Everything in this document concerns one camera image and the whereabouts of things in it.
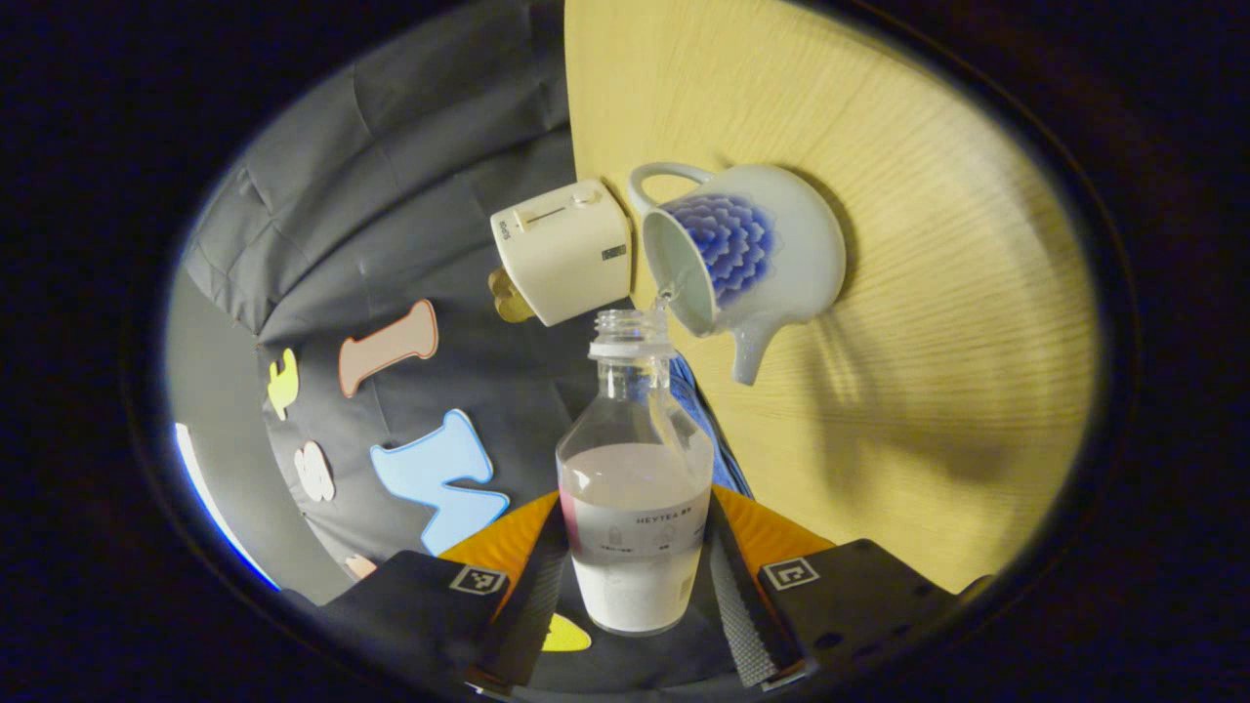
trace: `light wood surface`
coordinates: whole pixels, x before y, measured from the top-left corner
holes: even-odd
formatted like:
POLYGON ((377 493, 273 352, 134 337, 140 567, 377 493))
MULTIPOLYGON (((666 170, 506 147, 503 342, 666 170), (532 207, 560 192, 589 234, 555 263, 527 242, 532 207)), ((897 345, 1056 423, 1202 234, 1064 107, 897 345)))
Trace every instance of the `light wood surface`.
MULTIPOLYGON (((1000 570, 1066 478, 1098 382, 1092 283, 1058 191, 975 104, 854 28, 768 0, 569 0, 578 178, 790 168, 848 235, 846 285, 754 388, 670 321, 765 505, 948 589, 1000 570)), ((692 184, 648 181, 669 199, 692 184)), ((634 300, 655 283, 635 246, 634 300)))

